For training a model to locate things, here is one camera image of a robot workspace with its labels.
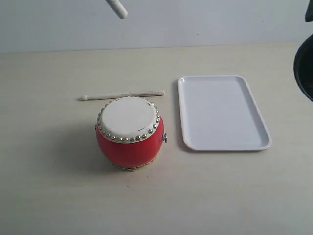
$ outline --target tray rim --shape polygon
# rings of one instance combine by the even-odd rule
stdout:
[[[232,149],[218,149],[217,148],[217,149],[206,149],[206,150],[203,150],[203,149],[197,149],[197,148],[193,147],[188,141],[186,141],[185,129],[184,129],[184,125],[183,125],[184,117],[182,115],[182,110],[183,110],[183,105],[182,105],[182,103],[183,103],[183,101],[182,101],[183,100],[183,98],[182,98],[183,94],[182,93],[183,93],[183,91],[182,91],[182,88],[181,88],[180,84],[182,83],[181,81],[183,79],[191,78],[191,77],[192,78],[208,78],[208,79],[213,78],[213,77],[214,78],[216,78],[216,77],[220,77],[220,78],[237,77],[237,78],[241,79],[244,82],[245,86],[247,87],[247,90],[248,90],[249,95],[250,95],[250,97],[252,99],[253,105],[254,105],[257,113],[258,113],[258,116],[260,117],[262,126],[263,126],[263,128],[265,130],[265,133],[267,135],[267,138],[268,138],[267,144],[264,145],[264,146],[260,146],[260,147],[232,148]],[[181,78],[179,78],[177,80],[177,90],[178,90],[178,96],[179,96],[179,112],[180,112],[180,123],[181,123],[181,130],[182,130],[182,139],[183,139],[185,145],[188,148],[190,148],[192,150],[195,150],[195,151],[202,151],[203,152],[203,151],[261,151],[261,150],[265,150],[265,149],[268,149],[268,148],[271,147],[271,145],[272,145],[271,135],[270,135],[270,133],[268,131],[268,128],[267,128],[267,126],[265,124],[265,121],[264,121],[264,119],[263,119],[263,117],[261,115],[260,109],[259,109],[259,107],[258,107],[258,105],[256,103],[256,100],[255,100],[255,98],[254,98],[254,96],[252,94],[250,86],[248,85],[248,82],[247,82],[247,80],[245,78],[243,78],[243,77],[241,77],[239,75],[208,75],[208,76],[206,76],[206,75],[195,75],[195,76],[187,75],[187,76],[183,76],[183,77],[181,77]]]

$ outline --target black object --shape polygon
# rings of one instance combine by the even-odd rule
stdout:
[[[310,0],[305,21],[313,21],[313,0]],[[313,34],[299,47],[294,63],[295,80],[301,91],[313,101]]]

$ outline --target drum ring handle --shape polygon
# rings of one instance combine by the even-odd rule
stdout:
[[[163,139],[162,140],[165,141],[165,143],[167,143],[167,134],[166,133],[163,134]]]

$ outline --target drum shell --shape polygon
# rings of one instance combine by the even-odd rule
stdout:
[[[154,133],[147,139],[133,143],[112,142],[105,138],[96,127],[96,137],[101,151],[116,166],[137,168],[153,160],[163,143],[164,124],[162,117]]]

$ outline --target white tray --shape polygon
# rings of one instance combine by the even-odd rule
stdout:
[[[263,150],[271,137],[245,79],[186,76],[178,80],[182,135],[194,150]]]

